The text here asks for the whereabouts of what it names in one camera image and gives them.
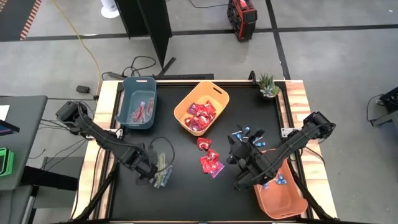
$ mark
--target orange basket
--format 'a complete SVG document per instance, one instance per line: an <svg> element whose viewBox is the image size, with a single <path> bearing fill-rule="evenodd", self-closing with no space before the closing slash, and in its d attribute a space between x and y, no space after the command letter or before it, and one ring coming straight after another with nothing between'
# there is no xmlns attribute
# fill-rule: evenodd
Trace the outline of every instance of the orange basket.
<svg viewBox="0 0 398 224"><path fill-rule="evenodd" d="M192 114L188 113L188 108L192 103L205 104L208 100L216 109L216 118L204 130L191 130L187 125L185 125L184 122L185 118L192 117ZM183 126L191 134L194 136L201 136L214 123L221 112L223 112L228 102L229 95L227 92L212 82L202 81L175 107L174 117L179 121L181 126Z"/></svg>
<svg viewBox="0 0 398 224"><path fill-rule="evenodd" d="M286 159L279 173L284 176L287 184L279 185L272 181L269 182L267 190L259 184L254 186L261 210L274 219L303 213L307 209L308 202L299 194Z"/></svg>

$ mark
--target potted plant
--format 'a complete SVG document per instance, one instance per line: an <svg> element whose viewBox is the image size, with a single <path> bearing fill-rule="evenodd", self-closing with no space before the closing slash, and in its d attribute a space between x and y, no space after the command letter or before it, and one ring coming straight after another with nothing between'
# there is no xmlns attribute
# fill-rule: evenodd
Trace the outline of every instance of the potted plant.
<svg viewBox="0 0 398 224"><path fill-rule="evenodd" d="M280 88L274 83L274 76L269 76L268 73L261 74L258 84L264 98L274 98L280 92Z"/></svg>

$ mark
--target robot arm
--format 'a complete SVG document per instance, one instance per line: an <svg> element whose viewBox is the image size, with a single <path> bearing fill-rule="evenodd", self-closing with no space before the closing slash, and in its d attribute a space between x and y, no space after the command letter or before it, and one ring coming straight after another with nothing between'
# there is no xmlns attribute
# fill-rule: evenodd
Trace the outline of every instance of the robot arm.
<svg viewBox="0 0 398 224"><path fill-rule="evenodd" d="M60 108L57 119L82 135L90 135L96 139L100 147L113 152L119 162L130 170L140 173L140 178L154 177L157 166L149 160L148 152L143 143L131 144L117 138L111 131L105 131L95 124L87 115L87 107L77 101L68 101Z"/></svg>
<svg viewBox="0 0 398 224"><path fill-rule="evenodd" d="M310 139L326 139L335 128L321 112L310 114L304 119L304 126L301 131L294 131L289 134L288 140L276 150L262 153L252 143L256 137L264 131L258 131L249 137L247 142L235 142L228 136L231 150L227 158L228 164L239 164L244 160L246 164L240 166L241 172L236 178L234 188L236 190L247 189L255 184L265 184L273 179L282 167L284 159L288 158L295 151L304 148Z"/></svg>

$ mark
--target blue plastic bin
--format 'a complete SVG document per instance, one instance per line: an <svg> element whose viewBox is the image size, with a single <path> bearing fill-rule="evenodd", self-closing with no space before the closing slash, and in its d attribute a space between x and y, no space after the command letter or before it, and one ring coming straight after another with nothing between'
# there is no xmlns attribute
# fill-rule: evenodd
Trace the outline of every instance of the blue plastic bin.
<svg viewBox="0 0 398 224"><path fill-rule="evenodd" d="M130 129L148 129L154 124L156 111L156 81L151 77L130 77L123 81L124 97L122 108L116 121ZM151 114L147 114L149 100L154 99L154 106ZM140 103L145 103L145 121L134 122L132 114L140 107Z"/></svg>

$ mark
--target gray floor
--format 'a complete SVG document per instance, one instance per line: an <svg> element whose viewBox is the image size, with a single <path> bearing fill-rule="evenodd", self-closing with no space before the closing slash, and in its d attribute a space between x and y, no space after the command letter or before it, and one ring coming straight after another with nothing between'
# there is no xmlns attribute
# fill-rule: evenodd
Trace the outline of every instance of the gray floor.
<svg viewBox="0 0 398 224"><path fill-rule="evenodd" d="M123 33L120 18L101 17L98 0L58 0L81 34ZM193 0L197 6L227 0ZM257 27L269 28L265 1L253 0ZM398 23L398 3L388 0L274 0L279 27L355 26ZM229 29L225 7L194 9L188 0L170 0L173 30ZM62 15L43 0L29 36L73 35ZM313 111L322 111L337 124L321 148L326 171L342 220L395 223L398 219L398 131L391 125L372 128L366 103L398 84L398 29L280 34L290 75L302 79ZM149 38L85 40L102 72L120 73L138 55L155 57ZM90 56L77 40L0 42L0 95L47 95L90 98L76 93L77 85L96 88L97 74ZM254 34L239 43L233 34L172 37L166 60L177 58L167 74L214 73L217 79L247 78L251 70L283 78L274 37ZM137 66L150 62L143 59ZM160 72L160 66L143 75ZM64 101L50 100L44 118L54 119ZM372 118L385 111L371 106ZM78 137L61 130L41 129L31 157L46 149L30 166L40 167L44 156L54 156ZM83 156L85 147L73 156ZM40 209L34 223L67 220L68 208Z"/></svg>

